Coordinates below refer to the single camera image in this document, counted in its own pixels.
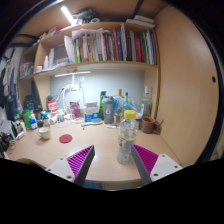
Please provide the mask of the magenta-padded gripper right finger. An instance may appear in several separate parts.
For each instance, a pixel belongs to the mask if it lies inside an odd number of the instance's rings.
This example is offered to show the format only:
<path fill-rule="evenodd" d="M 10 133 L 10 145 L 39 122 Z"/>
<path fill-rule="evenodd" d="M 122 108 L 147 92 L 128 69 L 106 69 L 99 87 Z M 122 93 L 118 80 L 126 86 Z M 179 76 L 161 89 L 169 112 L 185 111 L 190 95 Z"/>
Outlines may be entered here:
<path fill-rule="evenodd" d="M 167 154 L 157 155 L 135 144 L 131 146 L 131 155 L 136 163 L 143 185 L 150 184 L 182 169 Z"/>

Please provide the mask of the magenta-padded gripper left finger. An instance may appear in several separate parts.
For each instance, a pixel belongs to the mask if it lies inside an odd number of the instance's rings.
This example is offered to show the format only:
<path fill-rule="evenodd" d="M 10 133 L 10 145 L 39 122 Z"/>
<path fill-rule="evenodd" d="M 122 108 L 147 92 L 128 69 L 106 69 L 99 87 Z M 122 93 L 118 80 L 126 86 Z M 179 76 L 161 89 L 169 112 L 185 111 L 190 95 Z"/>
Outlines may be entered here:
<path fill-rule="evenodd" d="M 57 159 L 46 168 L 46 171 L 83 186 L 94 156 L 95 148 L 91 145 L 68 158 Z"/>

